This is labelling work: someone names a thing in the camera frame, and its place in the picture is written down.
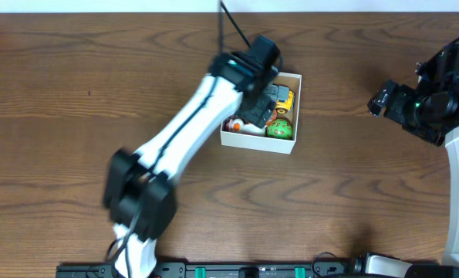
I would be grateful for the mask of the orange round toy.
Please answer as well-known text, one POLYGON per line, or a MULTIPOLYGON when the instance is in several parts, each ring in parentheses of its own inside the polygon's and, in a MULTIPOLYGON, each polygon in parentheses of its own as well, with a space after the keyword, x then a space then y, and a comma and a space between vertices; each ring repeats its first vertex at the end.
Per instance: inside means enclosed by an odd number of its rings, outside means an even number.
POLYGON ((272 123, 272 121, 274 121, 276 118, 277 118, 277 112, 276 110, 273 110, 271 116, 267 119, 265 126, 268 127, 272 123))

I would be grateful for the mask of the green ball with orange numbers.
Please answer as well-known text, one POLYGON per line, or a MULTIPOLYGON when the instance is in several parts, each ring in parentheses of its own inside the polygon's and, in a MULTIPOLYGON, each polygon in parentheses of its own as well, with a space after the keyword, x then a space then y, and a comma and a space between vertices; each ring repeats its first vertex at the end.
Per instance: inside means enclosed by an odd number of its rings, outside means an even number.
POLYGON ((276 139, 291 140, 292 134, 292 124, 286 119, 275 119, 266 129, 266 136, 276 139))

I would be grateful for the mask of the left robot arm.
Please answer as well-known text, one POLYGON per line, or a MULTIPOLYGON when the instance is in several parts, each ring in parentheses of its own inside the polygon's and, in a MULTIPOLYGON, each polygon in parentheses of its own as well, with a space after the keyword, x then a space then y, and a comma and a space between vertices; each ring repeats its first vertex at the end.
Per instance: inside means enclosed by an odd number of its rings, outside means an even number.
POLYGON ((278 75, 277 45, 258 36, 244 52, 219 53, 194 95, 154 138, 110 159, 103 205, 114 222, 117 251, 110 257, 124 277, 148 277, 157 238, 177 211, 181 174, 216 128, 240 114, 264 127, 275 102, 264 92, 278 75))

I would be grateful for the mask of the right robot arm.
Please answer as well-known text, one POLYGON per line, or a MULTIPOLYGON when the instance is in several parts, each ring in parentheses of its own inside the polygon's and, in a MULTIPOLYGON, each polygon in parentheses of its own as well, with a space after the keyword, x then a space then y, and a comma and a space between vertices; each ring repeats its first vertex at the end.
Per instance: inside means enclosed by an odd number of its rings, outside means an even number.
POLYGON ((388 118, 408 133, 445 147, 451 177, 447 242, 439 265, 368 256, 364 264, 368 276, 459 277, 459 38, 418 63, 416 74, 417 87, 387 80, 367 106, 372 115, 388 118))

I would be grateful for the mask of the white pink toy animal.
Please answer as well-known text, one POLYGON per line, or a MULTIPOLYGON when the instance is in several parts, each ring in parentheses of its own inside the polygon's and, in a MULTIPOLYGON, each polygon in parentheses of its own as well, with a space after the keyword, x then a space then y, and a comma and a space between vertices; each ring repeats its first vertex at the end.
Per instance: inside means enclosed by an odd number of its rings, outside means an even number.
POLYGON ((247 134, 252 136, 264 137, 265 127, 256 127, 254 124, 245 123, 241 118, 229 118, 224 123, 224 130, 227 132, 247 134))

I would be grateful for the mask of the grey yellow toy truck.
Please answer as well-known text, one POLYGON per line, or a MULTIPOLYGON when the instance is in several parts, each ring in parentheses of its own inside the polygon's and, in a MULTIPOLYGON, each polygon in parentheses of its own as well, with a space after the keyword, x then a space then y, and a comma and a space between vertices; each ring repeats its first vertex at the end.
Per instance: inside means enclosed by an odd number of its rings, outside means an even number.
POLYGON ((278 114, 286 114, 292 111, 295 94, 289 87, 271 84, 265 88, 265 93, 275 102, 275 110, 278 114))

